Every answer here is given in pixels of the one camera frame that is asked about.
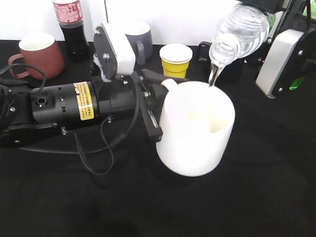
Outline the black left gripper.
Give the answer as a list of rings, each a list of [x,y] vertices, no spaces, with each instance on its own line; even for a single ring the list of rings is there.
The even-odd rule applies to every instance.
[[[150,96],[146,99],[149,108],[161,108],[163,100],[167,94],[167,89],[161,85],[164,81],[169,80],[172,83],[180,84],[188,82],[187,78],[176,78],[165,76],[149,69],[141,70],[146,90]],[[95,111],[96,118],[92,124],[97,125],[108,116],[116,120],[130,118],[134,114],[136,105],[135,88],[131,77],[127,77],[128,85],[124,85],[120,80],[112,82],[103,82],[101,75],[92,74],[92,85],[94,87],[98,110]],[[147,135],[152,142],[159,142],[162,139],[163,131],[159,126],[153,112],[146,106],[141,107]]]

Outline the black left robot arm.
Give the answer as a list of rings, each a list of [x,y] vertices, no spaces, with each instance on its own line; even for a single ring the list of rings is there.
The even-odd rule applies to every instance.
[[[103,122],[143,117],[148,135],[162,137],[152,107],[166,95],[167,76],[143,69],[122,80],[103,82],[99,76],[55,86],[29,88],[26,81],[0,82],[0,145],[33,145],[72,130]]]

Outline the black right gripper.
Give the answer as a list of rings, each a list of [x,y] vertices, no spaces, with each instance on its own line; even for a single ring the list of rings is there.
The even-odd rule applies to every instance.
[[[289,29],[306,32],[316,28],[316,13],[313,8],[316,4],[313,0],[242,0],[241,2],[276,17],[262,46],[244,58],[248,64],[263,64],[275,38],[280,33]]]

